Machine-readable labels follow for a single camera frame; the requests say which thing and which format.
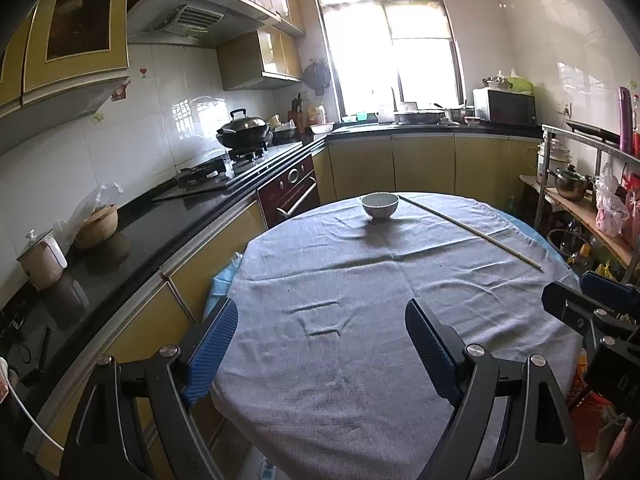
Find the wooden stick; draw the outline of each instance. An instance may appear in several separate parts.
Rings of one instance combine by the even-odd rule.
[[[515,251],[513,249],[511,249],[510,247],[507,247],[505,244],[499,242],[498,240],[496,240],[495,238],[491,238],[490,236],[481,233],[480,231],[478,231],[477,229],[463,224],[462,222],[459,222],[458,220],[451,218],[450,216],[445,215],[444,213],[440,213],[438,211],[436,211],[435,209],[431,209],[430,207],[427,207],[423,204],[418,204],[417,202],[414,202],[413,200],[409,200],[408,198],[397,194],[402,200],[404,200],[405,202],[408,202],[409,204],[415,205],[416,207],[419,207],[420,209],[424,209],[425,211],[428,211],[431,214],[434,214],[436,216],[439,216],[440,218],[443,218],[446,221],[451,222],[452,224],[457,225],[458,227],[462,227],[463,229],[466,229],[467,231],[469,231],[470,233],[475,234],[476,236],[479,236],[481,238],[484,238],[485,240],[487,240],[488,242],[491,242],[493,245],[496,245],[498,247],[500,247],[501,249],[507,251],[508,253],[513,254],[513,256],[516,256],[517,258],[521,259],[523,262],[528,263],[531,267],[535,267],[537,270],[542,270],[542,266],[538,263],[536,263],[535,261],[533,261],[531,258],[529,258],[528,256],[525,256],[524,254],[520,254],[518,251]]]

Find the microwave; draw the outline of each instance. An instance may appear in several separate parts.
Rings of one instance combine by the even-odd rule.
[[[476,117],[484,121],[521,126],[536,126],[536,101],[532,95],[505,90],[474,90]]]

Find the purple bottle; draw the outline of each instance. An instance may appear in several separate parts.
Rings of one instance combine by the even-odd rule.
[[[634,154],[634,120],[631,93],[623,86],[618,88],[618,110],[620,117],[620,150]]]

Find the round table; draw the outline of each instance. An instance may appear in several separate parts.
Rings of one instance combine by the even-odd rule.
[[[373,222],[358,199],[345,200],[249,243],[229,290],[238,330],[214,403],[292,480],[414,480],[424,468],[452,407],[406,332],[411,298],[496,357],[542,354],[568,390],[580,337],[544,312],[540,296],[555,280],[577,287],[574,273],[485,204],[406,196],[491,234],[543,272],[403,201],[390,220]],[[476,476],[501,422],[498,406]]]

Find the screw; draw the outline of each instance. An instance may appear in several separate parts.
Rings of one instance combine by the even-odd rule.
[[[162,357],[173,357],[178,353],[178,347],[176,345],[164,345],[160,349],[160,355]]]
[[[533,354],[531,356],[531,362],[536,366],[544,366],[546,365],[546,359],[542,357],[540,354]]]
[[[107,366],[107,365],[109,365],[109,363],[111,363],[111,356],[108,355],[108,354],[101,354],[95,360],[95,363],[98,366]]]
[[[480,357],[484,355],[484,348],[480,345],[469,345],[466,347],[466,351],[469,352],[473,357]]]

